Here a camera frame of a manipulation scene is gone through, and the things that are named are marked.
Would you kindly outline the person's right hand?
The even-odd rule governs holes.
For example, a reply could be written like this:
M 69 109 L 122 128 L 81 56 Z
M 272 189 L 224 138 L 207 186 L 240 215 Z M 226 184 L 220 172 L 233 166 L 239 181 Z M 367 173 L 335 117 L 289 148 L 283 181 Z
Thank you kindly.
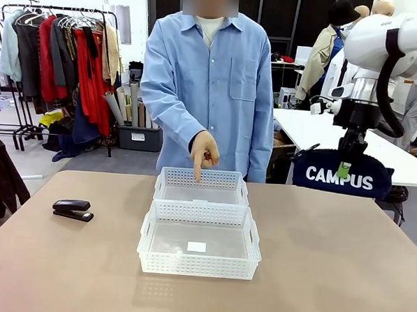
M 220 153 L 216 140 L 208 131 L 199 132 L 193 139 L 191 158 L 193 159 L 193 173 L 197 183 L 201 181 L 201 170 L 212 168 L 219 164 Z

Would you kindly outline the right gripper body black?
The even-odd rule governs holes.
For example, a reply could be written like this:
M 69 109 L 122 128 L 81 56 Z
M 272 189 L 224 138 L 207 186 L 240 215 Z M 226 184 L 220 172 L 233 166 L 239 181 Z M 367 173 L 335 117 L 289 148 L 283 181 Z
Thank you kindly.
M 343 129 L 361 133 L 365 133 L 368 129 L 374 130 L 375 105 L 349 99 L 340 99 L 335 105 L 332 111 L 334 126 L 341 126 Z

